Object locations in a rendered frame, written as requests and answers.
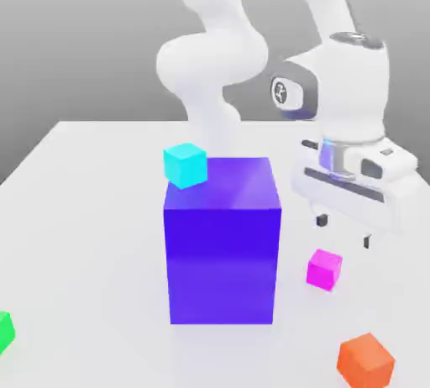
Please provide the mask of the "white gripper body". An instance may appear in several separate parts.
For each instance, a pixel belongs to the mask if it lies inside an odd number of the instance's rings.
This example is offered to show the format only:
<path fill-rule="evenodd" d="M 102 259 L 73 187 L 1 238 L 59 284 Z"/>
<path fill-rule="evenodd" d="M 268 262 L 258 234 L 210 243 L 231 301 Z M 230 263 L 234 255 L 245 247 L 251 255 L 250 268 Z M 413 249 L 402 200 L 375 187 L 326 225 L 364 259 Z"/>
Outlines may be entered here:
<path fill-rule="evenodd" d="M 407 217 L 418 214 L 424 202 L 424 180 L 416 172 L 381 185 L 366 184 L 334 178 L 310 160 L 297 161 L 291 187 L 313 205 L 392 233 L 406 230 Z"/>

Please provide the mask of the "small magenta cube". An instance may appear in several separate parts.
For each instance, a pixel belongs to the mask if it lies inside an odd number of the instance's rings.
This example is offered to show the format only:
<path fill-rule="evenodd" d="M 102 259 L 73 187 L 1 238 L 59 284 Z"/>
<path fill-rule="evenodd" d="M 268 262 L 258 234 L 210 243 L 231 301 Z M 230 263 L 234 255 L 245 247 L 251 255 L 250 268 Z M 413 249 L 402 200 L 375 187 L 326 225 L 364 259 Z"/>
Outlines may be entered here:
<path fill-rule="evenodd" d="M 308 261 L 307 283 L 325 291 L 331 291 L 340 276 L 342 263 L 342 256 L 317 249 Z"/>

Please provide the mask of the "small orange cube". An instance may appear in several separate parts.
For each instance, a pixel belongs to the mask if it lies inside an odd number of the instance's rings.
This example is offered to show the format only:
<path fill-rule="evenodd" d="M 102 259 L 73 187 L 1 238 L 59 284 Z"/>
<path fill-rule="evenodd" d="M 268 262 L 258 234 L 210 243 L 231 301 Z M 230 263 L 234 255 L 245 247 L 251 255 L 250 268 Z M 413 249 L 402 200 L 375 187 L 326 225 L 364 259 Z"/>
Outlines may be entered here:
<path fill-rule="evenodd" d="M 340 344 L 337 370 L 351 388 L 386 388 L 395 362 L 376 337 L 366 333 Z"/>

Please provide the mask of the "small cyan cube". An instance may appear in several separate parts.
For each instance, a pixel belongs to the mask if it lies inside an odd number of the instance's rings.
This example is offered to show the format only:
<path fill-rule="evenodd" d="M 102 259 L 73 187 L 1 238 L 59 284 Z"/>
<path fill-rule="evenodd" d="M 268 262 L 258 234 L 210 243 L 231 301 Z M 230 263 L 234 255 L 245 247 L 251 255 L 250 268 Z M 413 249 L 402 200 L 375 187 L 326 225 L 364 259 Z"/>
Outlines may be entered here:
<path fill-rule="evenodd" d="M 163 150 L 166 179 L 185 189 L 207 180 L 207 153 L 191 143 L 178 144 Z"/>

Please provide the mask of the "small green cube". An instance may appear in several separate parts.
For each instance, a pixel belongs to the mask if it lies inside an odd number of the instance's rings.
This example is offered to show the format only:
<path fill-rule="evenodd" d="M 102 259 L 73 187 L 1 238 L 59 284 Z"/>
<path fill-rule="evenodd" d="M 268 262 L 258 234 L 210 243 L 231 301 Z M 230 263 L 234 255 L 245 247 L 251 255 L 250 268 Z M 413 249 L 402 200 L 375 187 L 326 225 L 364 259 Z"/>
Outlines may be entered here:
<path fill-rule="evenodd" d="M 9 312 L 0 311 L 0 355 L 15 339 L 16 332 Z"/>

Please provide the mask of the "large purple box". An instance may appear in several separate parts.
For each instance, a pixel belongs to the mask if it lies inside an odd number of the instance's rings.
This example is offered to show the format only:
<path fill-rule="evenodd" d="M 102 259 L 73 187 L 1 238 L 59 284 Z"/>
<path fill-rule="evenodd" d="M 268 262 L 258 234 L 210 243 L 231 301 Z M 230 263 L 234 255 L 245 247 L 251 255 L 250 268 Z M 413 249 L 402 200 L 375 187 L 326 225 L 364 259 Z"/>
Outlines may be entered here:
<path fill-rule="evenodd" d="M 168 185 L 165 254 L 173 324 L 271 324 L 281 201 L 266 157 L 211 158 L 208 179 Z"/>

